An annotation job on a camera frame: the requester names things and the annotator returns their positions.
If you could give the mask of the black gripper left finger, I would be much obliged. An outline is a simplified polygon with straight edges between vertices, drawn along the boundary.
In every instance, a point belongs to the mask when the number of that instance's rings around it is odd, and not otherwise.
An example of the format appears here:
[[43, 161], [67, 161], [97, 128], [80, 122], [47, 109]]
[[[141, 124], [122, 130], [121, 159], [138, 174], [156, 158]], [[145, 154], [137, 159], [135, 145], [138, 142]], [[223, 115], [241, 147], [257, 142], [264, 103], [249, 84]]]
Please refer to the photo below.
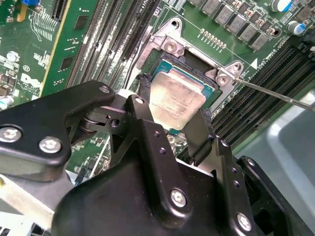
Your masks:
[[111, 206], [105, 183], [112, 183], [128, 160], [141, 161], [151, 209], [160, 222], [185, 223], [192, 215], [164, 129], [139, 95], [118, 98], [104, 83], [89, 81], [2, 111], [0, 126], [18, 132], [0, 139], [0, 171], [35, 181], [59, 178], [75, 142], [97, 131], [113, 136], [117, 164], [73, 189], [61, 209], [70, 219], [104, 221]]

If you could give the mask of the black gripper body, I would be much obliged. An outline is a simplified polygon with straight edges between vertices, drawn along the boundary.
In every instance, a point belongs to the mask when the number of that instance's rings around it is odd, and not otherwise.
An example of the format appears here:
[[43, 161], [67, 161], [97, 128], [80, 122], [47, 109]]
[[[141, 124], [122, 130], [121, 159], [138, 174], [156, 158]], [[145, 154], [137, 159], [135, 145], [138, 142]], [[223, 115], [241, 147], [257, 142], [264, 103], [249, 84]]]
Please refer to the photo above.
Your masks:
[[60, 201], [52, 222], [54, 236], [227, 236], [230, 227], [217, 182], [182, 161], [192, 217], [177, 229], [163, 226], [149, 202], [139, 160], [124, 161], [74, 187]]

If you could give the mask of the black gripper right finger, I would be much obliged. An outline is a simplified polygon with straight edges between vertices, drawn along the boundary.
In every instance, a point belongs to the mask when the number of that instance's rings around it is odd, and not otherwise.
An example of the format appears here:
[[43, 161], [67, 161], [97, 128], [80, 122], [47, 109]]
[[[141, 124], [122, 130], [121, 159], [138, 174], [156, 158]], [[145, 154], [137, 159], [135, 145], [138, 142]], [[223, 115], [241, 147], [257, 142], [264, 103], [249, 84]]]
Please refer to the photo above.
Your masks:
[[235, 158], [217, 136], [208, 111], [198, 110], [184, 127], [192, 165], [215, 179], [217, 226], [224, 236], [302, 236], [304, 221], [250, 157]]

